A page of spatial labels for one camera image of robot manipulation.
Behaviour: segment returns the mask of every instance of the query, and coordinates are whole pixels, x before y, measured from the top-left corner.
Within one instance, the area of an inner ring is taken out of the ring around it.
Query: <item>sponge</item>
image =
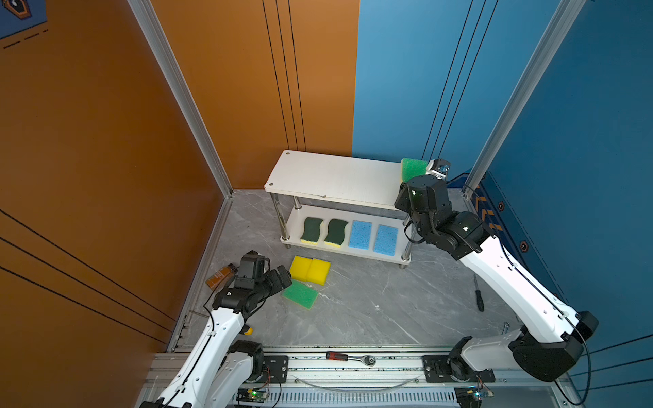
[[[366,223],[365,221],[354,221],[351,224],[349,247],[357,249],[369,249],[371,235],[372,223]]]
[[[313,260],[310,258],[295,257],[295,259],[293,259],[293,264],[290,265],[290,276],[298,281],[305,281],[311,262],[313,262]]]
[[[345,227],[347,221],[341,219],[332,219],[328,222],[328,232],[325,238],[325,244],[332,247],[340,248],[345,241]]]
[[[317,241],[320,239],[320,225],[322,225],[321,218],[315,217],[306,217],[304,220],[304,233],[302,234],[302,242],[312,243],[317,245]]]
[[[315,299],[317,299],[317,295],[317,290],[293,280],[293,284],[283,291],[282,296],[310,310],[315,303]]]
[[[331,262],[325,260],[313,259],[311,266],[306,274],[306,281],[318,285],[324,285],[327,282],[328,271],[331,268]]]
[[[407,182],[413,177],[426,174],[426,167],[428,167],[428,161],[403,158],[402,183]]]
[[[374,252],[393,257],[397,248],[397,233],[397,228],[379,225],[374,241]]]

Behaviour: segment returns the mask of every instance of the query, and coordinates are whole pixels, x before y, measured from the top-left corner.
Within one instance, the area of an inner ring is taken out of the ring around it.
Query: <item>red handle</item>
[[[327,360],[347,361],[349,359],[349,356],[347,356],[345,353],[334,353],[333,351],[327,351],[326,352],[326,359]]]

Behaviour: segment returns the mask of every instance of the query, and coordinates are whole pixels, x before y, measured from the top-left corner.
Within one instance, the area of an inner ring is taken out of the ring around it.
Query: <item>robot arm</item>
[[[231,344],[260,302],[292,284],[283,266],[270,270],[269,262],[254,251],[242,257],[234,287],[216,294],[206,327],[182,369],[156,402],[144,402],[141,408],[203,408],[205,403],[222,408],[245,380],[261,374],[261,344],[243,340]]]
[[[473,371],[522,368],[537,379],[553,381],[578,361],[598,321],[590,312],[577,313],[542,286],[476,214],[452,210],[444,180],[448,164],[439,159],[429,168],[441,171],[403,183],[394,206],[410,214],[424,241],[481,276],[524,322],[505,336],[459,341],[449,355],[452,374],[466,381]]]

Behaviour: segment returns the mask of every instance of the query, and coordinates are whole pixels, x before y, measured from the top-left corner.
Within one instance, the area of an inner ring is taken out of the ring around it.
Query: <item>marble floor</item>
[[[449,195],[455,210],[465,210],[460,191],[450,190]],[[295,255],[331,262],[326,285],[309,284],[319,291],[311,310],[273,296],[248,320],[254,329],[249,340],[274,346],[451,346],[464,336],[500,334],[504,322],[511,328],[519,325],[510,307],[481,278],[478,282],[485,312],[479,312],[473,272],[432,245],[414,246],[411,265],[404,270],[388,262],[318,249],[286,249],[279,240],[279,223],[268,193],[237,190],[232,199],[209,275],[230,262],[238,265],[240,257],[251,249],[269,257],[273,268],[282,264],[289,269]],[[287,196],[279,199],[287,218],[293,200]],[[405,215],[346,204],[302,202],[400,219]],[[209,295],[209,288],[203,285],[193,310],[206,314],[202,304]],[[192,347],[205,324],[206,317],[192,314],[178,347]]]

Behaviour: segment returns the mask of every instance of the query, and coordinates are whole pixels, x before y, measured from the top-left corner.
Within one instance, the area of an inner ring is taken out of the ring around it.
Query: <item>blue sponge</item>
[[[376,241],[374,241],[374,252],[393,257],[394,250],[397,248],[398,232],[397,228],[379,225]]]
[[[370,248],[370,236],[372,235],[372,223],[354,221],[351,224],[351,235],[349,235],[349,247],[358,249]]]

